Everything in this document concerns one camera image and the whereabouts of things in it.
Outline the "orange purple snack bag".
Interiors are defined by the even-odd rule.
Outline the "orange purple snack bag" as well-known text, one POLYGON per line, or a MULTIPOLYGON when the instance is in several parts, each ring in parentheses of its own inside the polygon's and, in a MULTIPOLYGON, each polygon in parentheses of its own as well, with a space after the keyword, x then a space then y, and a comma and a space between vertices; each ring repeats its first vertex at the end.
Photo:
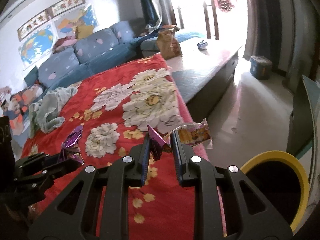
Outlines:
POLYGON ((198 149, 198 145, 202 145, 205 149, 211 149, 213 146, 213 138, 208 126, 207 119, 201 122, 183 123, 173 129, 165 136, 161 136, 154 128, 147 125, 149 137, 151 140, 151 154, 154 161, 158 161, 163 152, 172 152, 173 140, 170 138, 174 132, 178 133, 178 139, 184 145, 198 149))

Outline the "purple foil wrapper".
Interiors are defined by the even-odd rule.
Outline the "purple foil wrapper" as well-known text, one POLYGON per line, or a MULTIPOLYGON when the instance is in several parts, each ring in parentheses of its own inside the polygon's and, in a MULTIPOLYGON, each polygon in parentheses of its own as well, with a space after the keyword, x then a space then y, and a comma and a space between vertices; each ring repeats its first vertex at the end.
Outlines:
POLYGON ((67 161, 69 159, 84 165, 84 159, 81 155, 79 141, 82 138, 83 126, 77 126, 61 144, 61 151, 58 157, 58 163, 67 161))

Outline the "yellow rimmed black trash bin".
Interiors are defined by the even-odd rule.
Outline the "yellow rimmed black trash bin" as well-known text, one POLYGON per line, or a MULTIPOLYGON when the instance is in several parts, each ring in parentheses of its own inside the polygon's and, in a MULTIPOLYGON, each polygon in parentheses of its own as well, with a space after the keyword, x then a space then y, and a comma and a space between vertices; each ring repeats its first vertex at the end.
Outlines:
POLYGON ((247 161, 241 171, 295 231, 309 200, 308 177, 299 160, 283 151, 267 151, 247 161))

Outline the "red floral blanket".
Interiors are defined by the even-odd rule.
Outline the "red floral blanket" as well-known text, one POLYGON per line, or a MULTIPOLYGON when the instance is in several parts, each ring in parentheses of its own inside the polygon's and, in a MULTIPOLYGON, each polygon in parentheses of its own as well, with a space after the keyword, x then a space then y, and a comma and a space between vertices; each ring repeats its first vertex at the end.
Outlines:
MULTIPOLYGON (((191 116, 159 54, 131 61, 80 82, 61 111, 65 121, 49 133, 37 131, 23 155, 54 154, 67 135, 83 126, 81 155, 97 168, 113 164, 143 142, 148 126, 168 133, 191 116)), ((192 239, 194 191, 175 178, 174 158, 150 161, 146 185, 129 188, 131 239, 192 239)))

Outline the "light green cloth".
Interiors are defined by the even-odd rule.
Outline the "light green cloth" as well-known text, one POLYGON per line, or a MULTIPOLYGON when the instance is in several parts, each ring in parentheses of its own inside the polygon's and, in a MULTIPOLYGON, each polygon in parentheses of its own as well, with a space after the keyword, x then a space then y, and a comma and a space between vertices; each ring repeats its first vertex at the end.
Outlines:
POLYGON ((29 106, 29 138, 33 139, 37 131, 48 134, 62 126, 65 118, 60 116, 60 112, 77 92, 76 87, 58 87, 38 102, 32 103, 29 106))

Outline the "orange patterned quilt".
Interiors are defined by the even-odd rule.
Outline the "orange patterned quilt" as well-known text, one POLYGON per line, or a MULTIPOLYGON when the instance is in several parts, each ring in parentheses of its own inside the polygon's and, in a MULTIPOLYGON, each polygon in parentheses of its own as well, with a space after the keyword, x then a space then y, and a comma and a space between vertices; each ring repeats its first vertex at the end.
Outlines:
POLYGON ((9 100, 4 99, 1 109, 4 116, 8 116, 13 135, 20 135, 24 130, 23 120, 29 113, 29 106, 44 93, 44 87, 33 84, 26 89, 12 95, 9 100))

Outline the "dark coffee table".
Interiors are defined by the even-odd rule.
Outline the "dark coffee table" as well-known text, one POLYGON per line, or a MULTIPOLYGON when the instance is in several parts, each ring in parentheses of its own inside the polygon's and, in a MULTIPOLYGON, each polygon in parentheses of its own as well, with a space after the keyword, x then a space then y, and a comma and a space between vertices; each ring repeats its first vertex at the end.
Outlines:
POLYGON ((195 122, 207 118, 230 85, 239 60, 240 42, 195 37, 180 43, 182 55, 166 61, 195 122), (200 51, 197 44, 208 43, 200 51))

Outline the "dark round storage box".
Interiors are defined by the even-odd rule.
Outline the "dark round storage box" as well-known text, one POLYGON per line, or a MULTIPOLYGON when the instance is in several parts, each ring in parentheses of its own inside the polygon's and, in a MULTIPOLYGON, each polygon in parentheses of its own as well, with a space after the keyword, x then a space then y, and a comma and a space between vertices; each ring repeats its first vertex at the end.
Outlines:
POLYGON ((250 57, 250 73, 258 80, 268 80, 272 70, 272 62, 264 56, 250 57))

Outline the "blue sofa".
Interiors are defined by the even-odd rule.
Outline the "blue sofa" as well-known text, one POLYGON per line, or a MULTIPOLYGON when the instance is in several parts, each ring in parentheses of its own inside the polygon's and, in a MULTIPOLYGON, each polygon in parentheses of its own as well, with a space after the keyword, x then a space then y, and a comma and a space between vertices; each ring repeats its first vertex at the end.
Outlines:
POLYGON ((144 20, 137 18, 101 29, 34 67, 24 78, 25 84, 41 85, 45 92, 68 87, 131 60, 158 53, 156 40, 164 27, 150 34, 145 34, 144 28, 144 20))

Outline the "dark glass tv stand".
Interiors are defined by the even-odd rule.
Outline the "dark glass tv stand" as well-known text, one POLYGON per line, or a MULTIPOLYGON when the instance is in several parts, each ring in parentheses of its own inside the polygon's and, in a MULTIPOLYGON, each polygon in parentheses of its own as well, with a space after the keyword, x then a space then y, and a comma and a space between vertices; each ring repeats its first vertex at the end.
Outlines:
POLYGON ((293 97, 287 153, 300 159, 313 146, 319 114, 319 84, 303 75, 293 97))

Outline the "brown paper bag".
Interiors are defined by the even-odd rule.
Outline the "brown paper bag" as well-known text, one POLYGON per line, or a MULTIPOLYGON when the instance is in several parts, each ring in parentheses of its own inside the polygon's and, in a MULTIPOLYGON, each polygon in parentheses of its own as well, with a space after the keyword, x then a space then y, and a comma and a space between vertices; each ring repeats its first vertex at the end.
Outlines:
POLYGON ((158 33, 156 45, 165 60, 182 55, 180 43, 175 38, 175 33, 179 30, 180 28, 176 25, 166 25, 158 33))

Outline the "world map poster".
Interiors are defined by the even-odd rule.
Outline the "world map poster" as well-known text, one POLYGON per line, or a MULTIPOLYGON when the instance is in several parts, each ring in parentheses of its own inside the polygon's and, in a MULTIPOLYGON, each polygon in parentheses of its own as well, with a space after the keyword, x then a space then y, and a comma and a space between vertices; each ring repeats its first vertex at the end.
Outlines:
POLYGON ((25 68, 48 55, 52 51, 55 35, 52 26, 47 25, 33 33, 18 48, 18 52, 25 68))

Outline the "yellow cushion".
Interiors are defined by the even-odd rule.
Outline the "yellow cushion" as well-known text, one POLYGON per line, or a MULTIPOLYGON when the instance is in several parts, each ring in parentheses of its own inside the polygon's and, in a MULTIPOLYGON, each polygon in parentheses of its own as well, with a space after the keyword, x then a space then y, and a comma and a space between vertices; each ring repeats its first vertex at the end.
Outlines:
POLYGON ((93 25, 80 25, 75 30, 75 38, 81 40, 93 34, 93 25))

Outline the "calligraphy scroll banner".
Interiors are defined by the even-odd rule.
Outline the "calligraphy scroll banner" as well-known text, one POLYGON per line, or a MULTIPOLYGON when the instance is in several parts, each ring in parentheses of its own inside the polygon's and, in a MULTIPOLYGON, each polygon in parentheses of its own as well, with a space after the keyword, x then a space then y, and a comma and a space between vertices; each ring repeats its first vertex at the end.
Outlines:
POLYGON ((85 0, 61 0, 44 9, 17 29, 18 40, 22 41, 34 30, 47 23, 51 18, 55 18, 85 3, 85 0))

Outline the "china map poster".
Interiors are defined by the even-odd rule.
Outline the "china map poster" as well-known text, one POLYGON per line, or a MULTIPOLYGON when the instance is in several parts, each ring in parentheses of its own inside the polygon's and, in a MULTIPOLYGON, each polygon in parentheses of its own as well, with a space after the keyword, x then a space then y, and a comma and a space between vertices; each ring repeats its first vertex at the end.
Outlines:
POLYGON ((91 5, 87 7, 77 7, 73 10, 67 11, 65 14, 55 18, 53 22, 59 38, 74 35, 78 26, 98 26, 95 11, 91 5))

